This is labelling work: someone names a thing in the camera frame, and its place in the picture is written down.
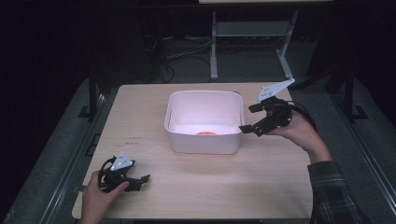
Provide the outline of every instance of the wooden table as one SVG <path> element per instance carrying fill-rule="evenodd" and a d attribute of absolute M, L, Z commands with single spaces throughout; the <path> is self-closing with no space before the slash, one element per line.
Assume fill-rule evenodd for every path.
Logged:
<path fill-rule="evenodd" d="M 246 124 L 265 112 L 251 114 L 262 83 L 172 84 L 122 86 L 108 116 L 83 185 L 91 173 L 124 151 L 136 160 L 129 177 L 151 175 L 141 191 L 123 192 L 108 218 L 130 219 L 262 219 L 307 218 L 312 190 L 306 153 L 279 136 L 244 134 L 233 155 L 174 152 L 163 126 L 171 93 L 183 90 L 238 91 Z M 277 95 L 290 100 L 287 90 Z M 81 193 L 73 208 L 80 218 Z"/>

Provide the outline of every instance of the plaid sleeve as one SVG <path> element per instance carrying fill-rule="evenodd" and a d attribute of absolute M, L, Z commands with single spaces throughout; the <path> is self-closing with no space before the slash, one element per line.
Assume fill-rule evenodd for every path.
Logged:
<path fill-rule="evenodd" d="M 310 164 L 308 172 L 317 223 L 371 223 L 359 209 L 336 162 Z"/>

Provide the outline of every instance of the white bin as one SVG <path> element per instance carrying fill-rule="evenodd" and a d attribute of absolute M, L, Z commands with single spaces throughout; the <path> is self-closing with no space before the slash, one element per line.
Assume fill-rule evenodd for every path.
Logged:
<path fill-rule="evenodd" d="M 169 99 L 164 126 L 176 152 L 233 154 L 245 125 L 242 97 L 233 91 L 177 91 Z"/>

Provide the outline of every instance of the person's right hand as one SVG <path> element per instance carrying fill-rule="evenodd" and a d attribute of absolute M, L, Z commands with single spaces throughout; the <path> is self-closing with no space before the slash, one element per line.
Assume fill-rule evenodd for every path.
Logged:
<path fill-rule="evenodd" d="M 286 127 L 276 128 L 268 135 L 279 135 L 289 139 L 308 153 L 312 163 L 332 160 L 329 149 L 323 140 L 304 116 L 298 112 L 291 111 L 290 124 Z"/>

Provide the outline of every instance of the hand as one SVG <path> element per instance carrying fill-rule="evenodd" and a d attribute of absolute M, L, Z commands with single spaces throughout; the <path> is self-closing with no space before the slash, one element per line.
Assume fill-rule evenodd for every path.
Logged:
<path fill-rule="evenodd" d="M 279 135 L 289 139 L 308 153 L 312 163 L 332 161 L 329 149 L 318 133 L 304 116 L 296 111 L 291 111 L 291 121 L 288 126 L 276 128 L 268 135 Z"/>
<path fill-rule="evenodd" d="M 109 193 L 104 193 L 99 189 L 98 176 L 99 171 L 93 172 L 90 183 L 82 192 L 81 224 L 99 223 L 113 201 L 129 186 L 126 181 Z"/>

